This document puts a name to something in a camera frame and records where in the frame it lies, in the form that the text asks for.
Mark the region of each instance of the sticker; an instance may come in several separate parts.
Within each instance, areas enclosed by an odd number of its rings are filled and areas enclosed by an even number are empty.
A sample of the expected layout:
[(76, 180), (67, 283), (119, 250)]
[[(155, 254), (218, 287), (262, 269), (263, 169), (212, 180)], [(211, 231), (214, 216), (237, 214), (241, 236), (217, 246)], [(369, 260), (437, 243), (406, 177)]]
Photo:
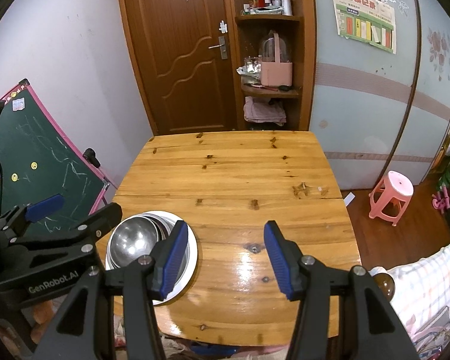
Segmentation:
[(12, 101), (12, 109), (14, 111), (21, 111), (25, 108), (25, 98), (15, 99)]

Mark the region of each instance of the corner shelf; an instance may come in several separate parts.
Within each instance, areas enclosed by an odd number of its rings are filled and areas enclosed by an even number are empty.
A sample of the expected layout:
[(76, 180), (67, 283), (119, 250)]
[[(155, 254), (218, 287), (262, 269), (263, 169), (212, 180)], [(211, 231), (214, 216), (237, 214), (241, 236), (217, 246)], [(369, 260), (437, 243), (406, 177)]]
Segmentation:
[(300, 97), (300, 93), (295, 89), (291, 89), (288, 92), (271, 91), (270, 89), (254, 88), (252, 86), (248, 86), (245, 84), (242, 84), (241, 88), (242, 88), (243, 93), (245, 93), (246, 96), (275, 97), (275, 98), (280, 98), (280, 99), (297, 99)]
[(295, 21), (299, 22), (301, 21), (301, 18), (298, 16), (286, 16), (286, 15), (241, 15), (236, 16), (235, 21), (237, 24), (243, 23), (245, 21), (250, 20), (281, 20), (281, 21)]

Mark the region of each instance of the wooden table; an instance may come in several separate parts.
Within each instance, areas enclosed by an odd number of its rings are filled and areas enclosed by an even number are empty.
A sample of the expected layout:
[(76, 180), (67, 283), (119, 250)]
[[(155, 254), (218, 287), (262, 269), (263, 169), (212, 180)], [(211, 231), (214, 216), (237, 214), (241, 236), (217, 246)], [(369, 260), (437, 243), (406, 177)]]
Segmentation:
[[(352, 225), (330, 166), (311, 132), (231, 131), (151, 138), (114, 200), (124, 218), (165, 210), (198, 243), (195, 274), (155, 308), (164, 333), (228, 345), (287, 344), (298, 302), (280, 293), (263, 226), (275, 220), (304, 254), (349, 270), (360, 264)], [(108, 237), (98, 244), (104, 259)], [(115, 313), (123, 313), (122, 299)], [(331, 300), (329, 335), (338, 334)]]

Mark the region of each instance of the flower decal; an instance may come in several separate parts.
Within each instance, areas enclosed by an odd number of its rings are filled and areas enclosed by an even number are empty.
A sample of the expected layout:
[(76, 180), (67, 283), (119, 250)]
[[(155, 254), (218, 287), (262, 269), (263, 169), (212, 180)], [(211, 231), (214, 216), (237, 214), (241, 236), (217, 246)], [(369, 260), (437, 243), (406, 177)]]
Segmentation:
[(400, 1), (399, 5), (398, 5), (398, 10), (400, 11), (400, 13), (402, 15), (405, 15), (408, 17), (408, 5), (404, 2), (404, 1)]
[(450, 55), (448, 56), (448, 64), (445, 66), (447, 54), (450, 54), (450, 35), (440, 33), (440, 31), (432, 31), (428, 29), (428, 43), (430, 43), (430, 62), (433, 63), (433, 70), (438, 71), (438, 81), (442, 81), (442, 74), (447, 69), (450, 72)]

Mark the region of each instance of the door handle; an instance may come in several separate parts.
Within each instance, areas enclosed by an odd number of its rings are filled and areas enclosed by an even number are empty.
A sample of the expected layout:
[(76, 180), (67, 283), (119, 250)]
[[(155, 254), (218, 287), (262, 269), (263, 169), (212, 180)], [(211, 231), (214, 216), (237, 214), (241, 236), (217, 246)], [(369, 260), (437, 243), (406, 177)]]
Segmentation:
[(209, 49), (215, 49), (217, 47), (220, 48), (220, 56), (222, 57), (222, 59), (228, 59), (227, 45), (225, 43), (225, 37), (224, 36), (219, 36), (218, 37), (218, 44), (216, 44), (215, 46), (210, 46)]

